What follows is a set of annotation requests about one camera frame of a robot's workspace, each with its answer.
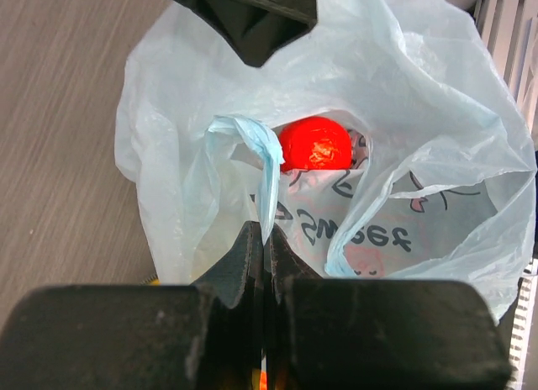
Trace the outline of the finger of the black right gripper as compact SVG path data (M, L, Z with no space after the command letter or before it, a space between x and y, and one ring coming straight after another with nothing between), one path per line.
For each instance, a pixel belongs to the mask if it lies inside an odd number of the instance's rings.
M248 66L263 66L275 52L312 31L317 0L172 0L224 38Z

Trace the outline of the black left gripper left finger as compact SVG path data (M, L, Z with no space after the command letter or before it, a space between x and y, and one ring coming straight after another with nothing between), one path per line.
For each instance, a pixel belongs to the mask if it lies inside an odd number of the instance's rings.
M198 368L198 389L257 389L263 344L261 227L244 223L238 237L195 281L213 297Z

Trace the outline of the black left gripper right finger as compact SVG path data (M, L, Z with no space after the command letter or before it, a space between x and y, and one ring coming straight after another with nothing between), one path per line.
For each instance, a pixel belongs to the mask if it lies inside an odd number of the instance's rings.
M285 389L286 369L279 361L282 349L278 331L283 326L279 306L287 278L310 279L320 275L293 252L283 230L274 225L264 244L262 282L263 298L263 355L265 357L266 384L268 389Z

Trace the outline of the red fake tomato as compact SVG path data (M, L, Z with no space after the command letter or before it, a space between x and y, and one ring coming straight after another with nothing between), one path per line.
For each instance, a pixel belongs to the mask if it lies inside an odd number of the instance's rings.
M349 169L353 146L347 130L332 119L312 116L286 125L278 135L284 163L291 170Z

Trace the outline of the light blue cartoon plastic bag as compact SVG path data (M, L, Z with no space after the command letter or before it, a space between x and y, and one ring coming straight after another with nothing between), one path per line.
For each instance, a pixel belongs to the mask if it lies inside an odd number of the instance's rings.
M533 250L535 156L472 19L444 0L318 4L260 68L176 4L129 55L115 160L160 281L194 281L254 220L322 277L462 281L501 318ZM312 116L347 130L349 169L281 172L278 135Z

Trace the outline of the orange fake fruit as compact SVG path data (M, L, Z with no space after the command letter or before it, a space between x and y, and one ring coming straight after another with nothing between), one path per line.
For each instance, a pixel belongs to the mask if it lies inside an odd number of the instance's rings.
M260 370L256 373L256 378L254 379L256 385L256 390L267 390L267 377L266 372Z

